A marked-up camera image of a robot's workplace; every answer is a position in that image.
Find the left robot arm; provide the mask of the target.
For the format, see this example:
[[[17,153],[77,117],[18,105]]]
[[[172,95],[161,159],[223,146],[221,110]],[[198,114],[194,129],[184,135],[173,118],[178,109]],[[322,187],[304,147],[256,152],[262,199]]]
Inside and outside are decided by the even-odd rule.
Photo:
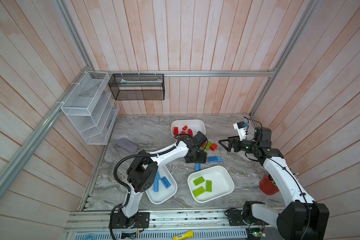
[[[207,137],[202,132],[197,132],[195,136],[179,134],[174,136],[175,143],[154,152],[144,150],[124,157],[119,160],[113,170],[115,180],[127,189],[127,195],[122,204],[111,210],[110,231],[116,227],[122,229],[134,227],[137,224],[137,215],[142,195],[154,183],[159,168],[166,164],[184,158],[186,163],[205,163],[207,153],[202,146],[208,142]],[[123,182],[118,176],[118,169],[125,161],[133,159],[127,169],[127,182]]]

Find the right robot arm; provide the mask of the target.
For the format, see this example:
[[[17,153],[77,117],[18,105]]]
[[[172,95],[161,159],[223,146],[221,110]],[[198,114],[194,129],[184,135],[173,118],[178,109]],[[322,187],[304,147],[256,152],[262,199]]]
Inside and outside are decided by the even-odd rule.
[[[322,240],[325,235],[329,209],[317,203],[302,187],[287,165],[279,149],[271,147],[272,131],[257,127],[254,138],[247,140],[248,124],[234,124],[238,136],[229,137],[219,144],[228,152],[243,151],[252,154],[265,168],[281,193],[285,209],[279,213],[262,202],[247,201],[243,206],[243,220],[247,224],[262,221],[279,231],[284,240]]]

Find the blue lego small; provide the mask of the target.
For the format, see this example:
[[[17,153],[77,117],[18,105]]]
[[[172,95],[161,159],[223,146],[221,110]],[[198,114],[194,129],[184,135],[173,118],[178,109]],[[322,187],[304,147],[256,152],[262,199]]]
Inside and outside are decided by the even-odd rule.
[[[159,191],[159,180],[154,180],[154,192],[157,193]]]

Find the green lego long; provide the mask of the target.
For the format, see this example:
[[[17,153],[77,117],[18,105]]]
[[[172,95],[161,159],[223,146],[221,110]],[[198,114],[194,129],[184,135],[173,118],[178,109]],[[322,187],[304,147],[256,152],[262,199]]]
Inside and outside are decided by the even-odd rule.
[[[195,198],[197,198],[198,196],[202,195],[205,192],[206,192],[206,190],[204,189],[204,187],[199,187],[199,188],[193,190],[193,195]]]

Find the large blue lego underside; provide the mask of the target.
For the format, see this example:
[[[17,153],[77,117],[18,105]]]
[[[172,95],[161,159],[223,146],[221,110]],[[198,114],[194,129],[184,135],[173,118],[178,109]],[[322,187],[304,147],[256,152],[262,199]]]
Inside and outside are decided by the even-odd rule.
[[[215,156],[207,157],[208,163],[216,163],[218,162],[218,158]]]

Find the red lego sideways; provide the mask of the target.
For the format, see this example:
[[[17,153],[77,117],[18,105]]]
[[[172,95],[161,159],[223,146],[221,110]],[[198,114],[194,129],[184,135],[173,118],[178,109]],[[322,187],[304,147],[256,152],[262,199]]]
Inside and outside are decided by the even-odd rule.
[[[218,147],[217,144],[212,144],[212,145],[210,146],[210,150],[211,150],[211,151],[215,151],[215,150],[217,149],[217,147]]]

